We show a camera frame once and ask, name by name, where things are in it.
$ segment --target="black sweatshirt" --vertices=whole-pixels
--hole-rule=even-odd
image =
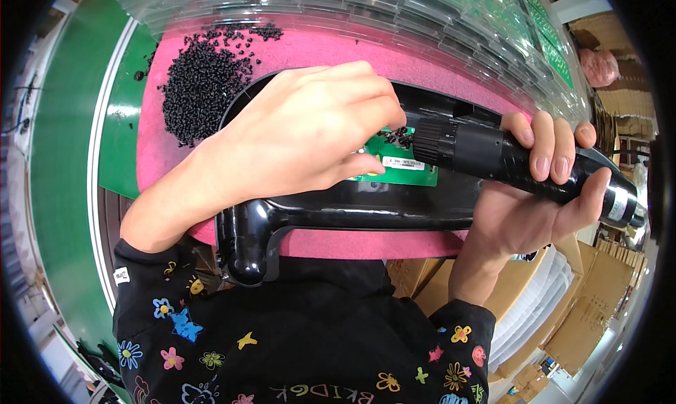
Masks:
[[[454,300],[427,318],[382,261],[281,258],[277,281],[207,294],[185,247],[115,257],[135,404],[488,402],[493,314]]]

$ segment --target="pink bag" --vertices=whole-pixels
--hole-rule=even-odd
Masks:
[[[594,52],[582,49],[580,50],[580,63],[591,87],[609,86],[620,75],[617,60],[610,50]]]

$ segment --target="label sticker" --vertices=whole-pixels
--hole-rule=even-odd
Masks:
[[[383,156],[383,166],[397,169],[412,169],[414,171],[425,170],[425,163],[415,161],[414,159],[405,159],[403,157]]]
[[[113,273],[115,278],[115,285],[120,285],[123,282],[129,282],[129,273],[127,272],[126,267],[121,267]]]
[[[613,188],[613,191],[615,191],[615,203],[613,203],[613,207],[608,213],[608,218],[613,221],[619,221],[622,219],[622,216],[627,209],[627,199],[629,195],[624,188]]]

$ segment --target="forearm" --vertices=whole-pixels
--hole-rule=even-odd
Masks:
[[[448,300],[483,306],[509,258],[491,253],[489,245],[470,230],[448,279]]]
[[[120,237],[144,253],[172,247],[191,226],[241,203],[236,181],[230,191],[214,191],[199,150],[193,151],[134,201],[124,215]]]

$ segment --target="person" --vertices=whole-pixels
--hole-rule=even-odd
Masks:
[[[531,253],[600,216],[605,168],[564,206],[485,181],[448,283],[427,318],[393,298],[382,261],[280,258],[277,281],[214,294],[176,243],[191,226],[253,198],[326,189],[384,173],[352,153],[406,117],[390,82],[363,61],[279,73],[224,129],[145,190],[115,247],[122,274],[114,334],[135,404],[486,404],[495,317],[482,307],[511,256]],[[588,122],[510,112],[501,129],[529,148],[535,180],[564,183]]]

